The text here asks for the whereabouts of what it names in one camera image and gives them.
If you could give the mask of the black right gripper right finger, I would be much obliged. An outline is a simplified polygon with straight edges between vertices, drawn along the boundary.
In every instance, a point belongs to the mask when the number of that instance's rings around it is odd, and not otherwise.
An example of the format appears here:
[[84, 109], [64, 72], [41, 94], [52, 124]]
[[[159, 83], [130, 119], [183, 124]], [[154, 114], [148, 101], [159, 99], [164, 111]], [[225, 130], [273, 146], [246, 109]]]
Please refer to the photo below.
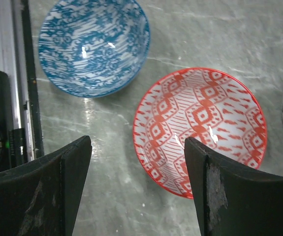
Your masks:
[[195, 138], [185, 160], [203, 236], [283, 236], [283, 177], [234, 161]]

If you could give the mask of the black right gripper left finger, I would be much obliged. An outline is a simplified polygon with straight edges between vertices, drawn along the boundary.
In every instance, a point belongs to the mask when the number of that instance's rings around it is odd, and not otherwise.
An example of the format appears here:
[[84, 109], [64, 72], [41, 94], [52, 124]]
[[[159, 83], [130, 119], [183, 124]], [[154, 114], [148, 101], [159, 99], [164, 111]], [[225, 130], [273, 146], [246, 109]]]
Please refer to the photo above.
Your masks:
[[91, 155], [83, 136], [0, 172], [0, 236], [72, 235]]

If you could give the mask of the red diamond pattern bowl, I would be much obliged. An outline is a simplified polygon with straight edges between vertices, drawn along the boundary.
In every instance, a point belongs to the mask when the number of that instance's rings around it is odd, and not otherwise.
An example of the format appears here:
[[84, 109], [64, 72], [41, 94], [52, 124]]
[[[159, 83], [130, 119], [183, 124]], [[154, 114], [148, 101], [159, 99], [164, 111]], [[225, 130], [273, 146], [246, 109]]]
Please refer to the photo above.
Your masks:
[[257, 169], [267, 148], [267, 124], [259, 102], [240, 81], [215, 69], [186, 68], [145, 93], [134, 117], [133, 143], [154, 182], [192, 199], [184, 157], [188, 137]]

